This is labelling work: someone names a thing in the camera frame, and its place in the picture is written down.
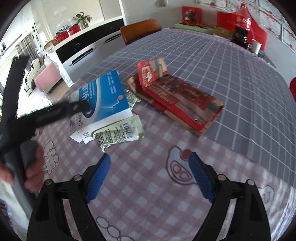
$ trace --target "cabinet handle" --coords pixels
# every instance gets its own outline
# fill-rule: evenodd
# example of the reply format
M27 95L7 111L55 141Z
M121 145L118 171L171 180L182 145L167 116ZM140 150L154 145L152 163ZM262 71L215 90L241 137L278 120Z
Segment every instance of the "cabinet handle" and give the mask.
M121 37L121 34L114 35L111 38L106 39L104 44L109 43L110 41L115 40L115 39L117 39L119 37Z
M83 54L79 55L76 59L74 59L74 60L72 61L72 63L69 65L69 67L72 66L72 65L74 65L74 64L76 64L76 63L78 63L78 62L79 62L80 60L82 60L84 57L86 57L87 55L89 55L90 53L92 53L95 49L96 49L96 48L94 48L94 49L91 48L91 49L85 51Z

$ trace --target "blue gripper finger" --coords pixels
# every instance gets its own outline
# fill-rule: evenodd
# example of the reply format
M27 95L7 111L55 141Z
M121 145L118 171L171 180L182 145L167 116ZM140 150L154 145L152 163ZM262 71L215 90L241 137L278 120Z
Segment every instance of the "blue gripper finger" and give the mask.
M106 155L106 157L104 158L104 160L102 160L101 164L88 182L87 193L85 196L85 201L87 204L89 204L91 200L97 197L98 192L110 170L110 165L110 156Z
M211 203L213 203L215 200L215 196L213 194L213 183L211 182L210 178L204 170L204 168L206 168L207 165L203 164L199 157L195 155L194 153L190 154L188 160L189 167L202 192L203 197L208 199Z

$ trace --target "curtain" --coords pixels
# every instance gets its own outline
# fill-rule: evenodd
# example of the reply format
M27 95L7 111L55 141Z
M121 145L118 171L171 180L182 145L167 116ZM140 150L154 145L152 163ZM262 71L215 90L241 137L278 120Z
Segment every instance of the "curtain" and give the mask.
M31 63L34 59L39 59L38 54L35 52L36 45L33 41L31 35L25 37L17 46L16 50L19 57L29 56L28 63L26 65L26 70L31 71Z

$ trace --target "paper cup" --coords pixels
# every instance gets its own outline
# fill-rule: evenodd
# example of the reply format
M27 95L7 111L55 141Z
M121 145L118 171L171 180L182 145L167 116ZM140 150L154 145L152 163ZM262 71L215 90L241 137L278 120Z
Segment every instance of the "paper cup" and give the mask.
M259 42L257 42L256 40L253 39L252 52L255 53L255 54L258 54L261 46L262 46L261 43L259 43Z

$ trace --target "cola bottle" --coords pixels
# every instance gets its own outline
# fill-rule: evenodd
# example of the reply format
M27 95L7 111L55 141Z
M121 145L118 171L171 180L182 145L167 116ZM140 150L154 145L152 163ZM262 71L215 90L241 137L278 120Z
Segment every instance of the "cola bottle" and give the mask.
M242 3L241 8L237 11L235 32L232 41L243 48L247 48L247 38L251 28L251 19L252 17L246 4Z

